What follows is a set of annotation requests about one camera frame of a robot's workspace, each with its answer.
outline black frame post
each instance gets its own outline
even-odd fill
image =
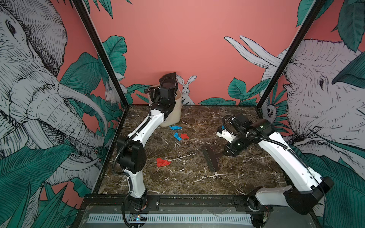
[[[309,28],[312,26],[312,23],[314,22],[315,18],[317,17],[319,11],[322,9],[324,3],[326,0],[316,0],[311,10],[308,12],[308,15],[306,16],[304,22],[302,23],[301,27],[299,28],[299,31],[297,32],[293,42],[291,43],[290,47],[288,48],[287,53],[285,54],[283,60],[279,64],[279,67],[277,68],[274,76],[272,77],[269,85],[267,86],[264,94],[258,101],[256,107],[257,110],[261,109],[262,105],[264,104],[267,97],[270,95],[270,92],[274,88],[275,84],[279,80],[280,76],[283,74],[285,67],[290,62],[291,58],[293,57],[295,51],[299,47],[300,43],[304,39],[304,36],[308,32]]]
[[[99,54],[99,57],[105,67],[105,70],[107,71],[109,77],[111,78],[114,87],[120,97],[120,100],[122,101],[122,104],[125,108],[129,106],[128,101],[126,97],[124,96],[124,93],[122,89],[120,88],[119,81],[117,80],[113,66],[111,65],[109,58],[107,54],[105,53],[103,44],[101,43],[99,36],[94,28],[94,25],[89,17],[89,13],[87,12],[86,8],[84,7],[84,4],[82,0],[72,0],[73,4],[78,12],[78,15],[80,16],[82,22],[84,23],[84,26],[91,38],[91,41],[93,42],[95,49],[97,53]]]

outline beige trash can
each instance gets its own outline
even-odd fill
[[[147,95],[148,96],[148,102],[150,103],[150,105],[152,104],[151,98],[150,98],[150,94]],[[175,97],[175,107],[174,110],[170,113],[170,115],[167,117],[167,119],[162,122],[162,124],[160,124],[161,127],[167,127],[173,124],[176,124],[180,121],[181,118],[181,108],[183,106],[183,104],[181,103],[181,91],[178,89],[176,92],[176,97]]]

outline rabbit illustration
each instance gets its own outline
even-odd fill
[[[176,75],[176,79],[182,85],[182,98],[181,98],[182,104],[194,104],[194,102],[189,97],[190,93],[189,84],[196,79],[196,75],[191,76],[186,84],[181,76]]]

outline elephant eye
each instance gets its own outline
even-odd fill
[[[323,90],[323,78],[321,78],[318,83],[321,89]]]
[[[9,20],[6,20],[5,23],[6,23],[6,26],[8,27],[8,29],[9,29],[9,31],[11,32],[11,34],[14,36],[14,34],[16,33],[16,30],[15,30],[14,26],[12,26],[10,24]]]

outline blue object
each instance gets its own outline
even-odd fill
[[[181,140],[182,140],[182,138],[180,138],[180,137],[179,137],[179,134],[178,134],[177,132],[174,134],[174,137],[175,137],[177,140],[179,140],[179,141],[181,141]]]
[[[171,127],[171,126],[170,126],[170,128],[171,128],[172,130],[179,130],[179,129],[182,129],[183,127],[179,127],[179,126],[173,126],[173,127]]]

